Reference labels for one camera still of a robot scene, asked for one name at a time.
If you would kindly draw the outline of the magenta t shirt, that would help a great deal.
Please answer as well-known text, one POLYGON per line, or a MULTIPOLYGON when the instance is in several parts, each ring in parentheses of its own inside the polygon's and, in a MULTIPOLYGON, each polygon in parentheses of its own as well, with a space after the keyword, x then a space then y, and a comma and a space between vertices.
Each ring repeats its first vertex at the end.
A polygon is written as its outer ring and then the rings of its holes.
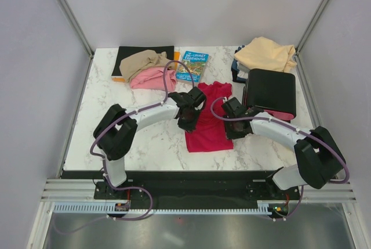
POLYGON ((232 85, 215 81, 212 84, 200 83, 198 88, 206 95, 206 105, 201 111, 196 129, 192 133, 185 133, 187 150, 190 153, 214 152, 231 150, 233 142, 228 140, 225 133, 224 121, 216 118, 210 109, 218 116, 225 115, 220 97, 232 95, 232 85))

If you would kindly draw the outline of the blue illustrated paperback book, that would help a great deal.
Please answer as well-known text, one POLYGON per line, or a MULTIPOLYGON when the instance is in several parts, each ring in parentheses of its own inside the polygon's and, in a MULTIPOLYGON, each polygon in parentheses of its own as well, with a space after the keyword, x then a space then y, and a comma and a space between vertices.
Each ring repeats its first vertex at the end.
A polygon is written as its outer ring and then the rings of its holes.
POLYGON ((209 60, 207 53, 186 51, 182 58, 182 63, 187 66, 188 71, 182 64, 178 65, 176 79, 178 82, 198 85, 202 78, 206 64, 209 60))

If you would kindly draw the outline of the black pink drawer organizer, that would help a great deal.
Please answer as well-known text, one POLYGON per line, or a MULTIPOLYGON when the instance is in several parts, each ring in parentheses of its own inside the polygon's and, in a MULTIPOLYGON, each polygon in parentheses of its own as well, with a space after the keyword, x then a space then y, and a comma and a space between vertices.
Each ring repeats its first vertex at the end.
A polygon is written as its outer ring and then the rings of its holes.
POLYGON ((242 104, 291 121, 296 117, 296 77, 291 73, 252 69, 243 88, 242 104))

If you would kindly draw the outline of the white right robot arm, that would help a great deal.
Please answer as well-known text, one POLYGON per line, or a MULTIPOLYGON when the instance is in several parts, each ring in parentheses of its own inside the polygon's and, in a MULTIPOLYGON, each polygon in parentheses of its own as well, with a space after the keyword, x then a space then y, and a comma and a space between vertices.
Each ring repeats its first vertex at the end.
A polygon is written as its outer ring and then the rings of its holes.
POLYGON ((222 98, 225 132, 229 139, 260 135, 294 152, 296 163, 280 168, 265 184, 266 194, 278 199, 287 189, 308 185, 321 189, 327 183, 344 184, 350 173, 330 132, 321 126, 301 129, 258 107, 247 109, 237 98, 222 98))

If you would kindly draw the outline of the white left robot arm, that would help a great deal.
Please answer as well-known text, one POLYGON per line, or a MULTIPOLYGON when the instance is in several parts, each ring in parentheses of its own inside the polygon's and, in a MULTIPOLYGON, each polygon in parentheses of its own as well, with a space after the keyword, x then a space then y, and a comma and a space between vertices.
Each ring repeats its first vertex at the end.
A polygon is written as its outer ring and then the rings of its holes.
POLYGON ((115 199, 125 196, 125 156, 138 131, 161 121, 177 120, 178 127, 190 133, 196 129, 205 106, 206 95, 196 86, 189 92, 166 93, 163 100, 141 108, 112 105, 93 131, 94 142, 90 147, 90 154, 103 161, 107 192, 115 199))

